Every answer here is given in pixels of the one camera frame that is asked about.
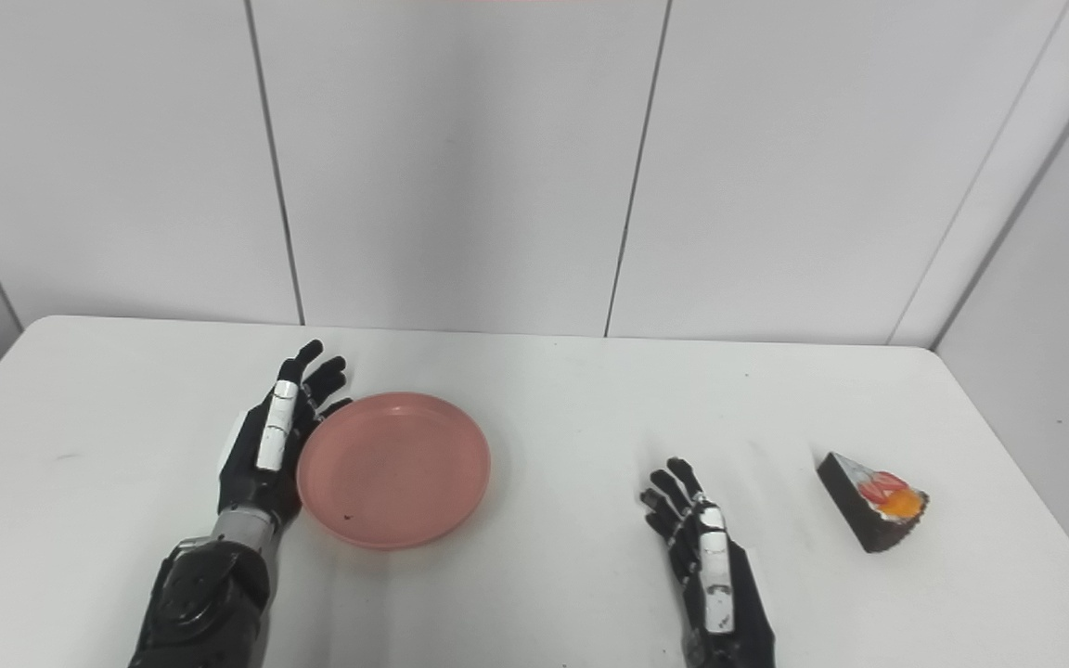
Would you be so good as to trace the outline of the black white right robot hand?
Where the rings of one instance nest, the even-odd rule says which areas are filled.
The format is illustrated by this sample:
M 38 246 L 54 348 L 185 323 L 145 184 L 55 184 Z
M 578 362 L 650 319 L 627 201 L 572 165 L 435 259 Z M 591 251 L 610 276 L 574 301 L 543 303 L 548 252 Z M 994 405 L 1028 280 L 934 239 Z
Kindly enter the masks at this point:
M 645 521 L 664 542 L 686 613 L 688 667 L 773 667 L 776 636 L 748 554 L 687 460 L 671 457 L 639 495 Z

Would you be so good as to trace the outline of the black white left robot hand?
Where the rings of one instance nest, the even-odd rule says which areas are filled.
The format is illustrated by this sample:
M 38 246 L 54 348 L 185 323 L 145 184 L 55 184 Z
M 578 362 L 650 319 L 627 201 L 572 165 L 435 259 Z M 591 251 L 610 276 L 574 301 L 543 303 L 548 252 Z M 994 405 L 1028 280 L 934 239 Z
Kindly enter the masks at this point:
M 303 508 L 297 469 L 303 445 L 335 413 L 352 402 L 332 399 L 344 388 L 345 359 L 336 355 L 313 372 L 324 345 L 311 340 L 280 366 L 264 399 L 242 416 L 219 473 L 219 512 L 255 510 L 275 530 L 286 527 Z

